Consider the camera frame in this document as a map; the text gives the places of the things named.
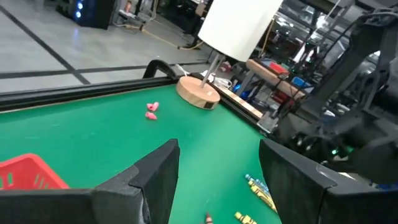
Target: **green felt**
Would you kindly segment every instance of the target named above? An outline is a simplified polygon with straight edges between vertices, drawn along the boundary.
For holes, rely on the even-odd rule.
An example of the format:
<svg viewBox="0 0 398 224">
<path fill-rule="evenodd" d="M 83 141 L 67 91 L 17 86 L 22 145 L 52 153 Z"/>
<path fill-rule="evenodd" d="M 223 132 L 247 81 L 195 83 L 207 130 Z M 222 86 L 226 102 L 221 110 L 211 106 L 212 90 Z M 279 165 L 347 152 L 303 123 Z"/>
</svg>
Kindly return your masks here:
<svg viewBox="0 0 398 224">
<path fill-rule="evenodd" d="M 157 121 L 145 118 L 158 101 Z M 181 148 L 169 223 L 238 223 L 235 212 L 258 223 L 279 217 L 249 189 L 246 173 L 261 177 L 262 136 L 221 105 L 189 105 L 175 85 L 0 114 L 0 161 L 33 152 L 71 187 L 94 187 L 169 140 Z"/>
</svg>

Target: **red plastic basket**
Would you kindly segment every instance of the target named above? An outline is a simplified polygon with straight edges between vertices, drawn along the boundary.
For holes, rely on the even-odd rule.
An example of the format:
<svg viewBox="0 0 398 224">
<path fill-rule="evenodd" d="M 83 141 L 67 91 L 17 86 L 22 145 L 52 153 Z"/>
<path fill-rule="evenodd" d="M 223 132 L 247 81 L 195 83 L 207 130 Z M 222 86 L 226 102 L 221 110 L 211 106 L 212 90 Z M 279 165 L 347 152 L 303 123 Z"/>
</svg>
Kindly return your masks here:
<svg viewBox="0 0 398 224">
<path fill-rule="evenodd" d="M 0 162 L 0 190 L 68 188 L 68 185 L 35 154 L 24 154 Z"/>
</svg>

